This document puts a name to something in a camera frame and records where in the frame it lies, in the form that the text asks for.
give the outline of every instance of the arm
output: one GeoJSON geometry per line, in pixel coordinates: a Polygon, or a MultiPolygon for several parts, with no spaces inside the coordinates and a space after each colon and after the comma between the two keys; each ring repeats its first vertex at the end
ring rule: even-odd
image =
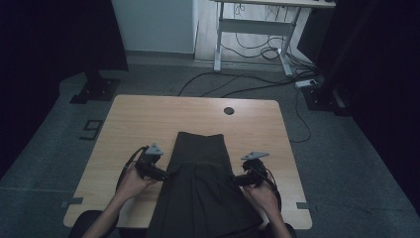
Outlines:
{"type": "Polygon", "coordinates": [[[100,237],[105,234],[105,232],[107,232],[114,223],[115,219],[117,219],[124,203],[126,203],[128,199],[141,193],[149,185],[155,182],[156,181],[153,179],[141,179],[134,167],[134,164],[131,164],[127,169],[126,175],[121,181],[120,187],[118,187],[118,190],[115,192],[115,195],[112,197],[108,206],[98,219],[96,219],[89,230],[87,230],[83,237],[100,237]]]}
{"type": "Polygon", "coordinates": [[[244,190],[250,194],[256,205],[265,212],[274,236],[276,238],[291,238],[278,209],[277,198],[275,198],[269,185],[263,182],[258,187],[244,186],[244,190]]]}

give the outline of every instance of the power outlet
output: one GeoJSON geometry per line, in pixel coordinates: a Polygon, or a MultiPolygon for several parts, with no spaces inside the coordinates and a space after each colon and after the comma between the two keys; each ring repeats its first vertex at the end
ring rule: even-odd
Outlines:
{"type": "Polygon", "coordinates": [[[305,86],[314,86],[317,83],[318,82],[315,79],[309,79],[309,80],[304,80],[304,81],[297,81],[294,83],[294,85],[296,88],[301,88],[305,86]]]}

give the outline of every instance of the folded fabric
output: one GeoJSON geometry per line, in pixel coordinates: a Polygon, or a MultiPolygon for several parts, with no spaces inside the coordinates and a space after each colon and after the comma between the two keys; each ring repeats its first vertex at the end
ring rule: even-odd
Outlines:
{"type": "Polygon", "coordinates": [[[179,132],[149,238],[259,237],[263,222],[234,176],[223,135],[179,132]]]}

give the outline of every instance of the table top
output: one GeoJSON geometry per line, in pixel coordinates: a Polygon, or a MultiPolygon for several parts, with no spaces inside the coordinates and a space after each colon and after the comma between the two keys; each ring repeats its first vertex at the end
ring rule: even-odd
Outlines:
{"type": "Polygon", "coordinates": [[[258,5],[277,5],[285,7],[307,7],[307,8],[334,8],[336,3],[326,2],[325,0],[211,0],[223,3],[242,3],[258,5]]]}
{"type": "MultiPolygon", "coordinates": [[[[85,210],[105,209],[123,166],[140,147],[157,143],[164,151],[157,167],[165,170],[179,131],[223,134],[237,176],[244,173],[242,156],[269,153],[262,161],[277,182],[285,222],[295,229],[312,226],[309,210],[296,206],[306,198],[276,101],[143,95],[115,98],[74,194],[82,203],[69,206],[64,225],[72,226],[85,210]],[[234,114],[225,114],[226,107],[234,114]]],[[[126,202],[118,226],[148,227],[160,189],[161,182],[126,202]]]]}

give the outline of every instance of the hand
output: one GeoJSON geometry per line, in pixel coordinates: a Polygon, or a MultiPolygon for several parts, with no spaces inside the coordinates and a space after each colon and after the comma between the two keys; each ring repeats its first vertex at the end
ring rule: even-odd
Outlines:
{"type": "Polygon", "coordinates": [[[128,200],[156,182],[157,181],[154,179],[140,178],[136,171],[135,163],[131,163],[127,168],[126,175],[121,181],[115,196],[120,197],[123,200],[128,200]]]}
{"type": "Polygon", "coordinates": [[[277,198],[266,181],[258,187],[246,185],[244,186],[244,190],[250,194],[256,205],[265,213],[279,211],[277,198]]]}

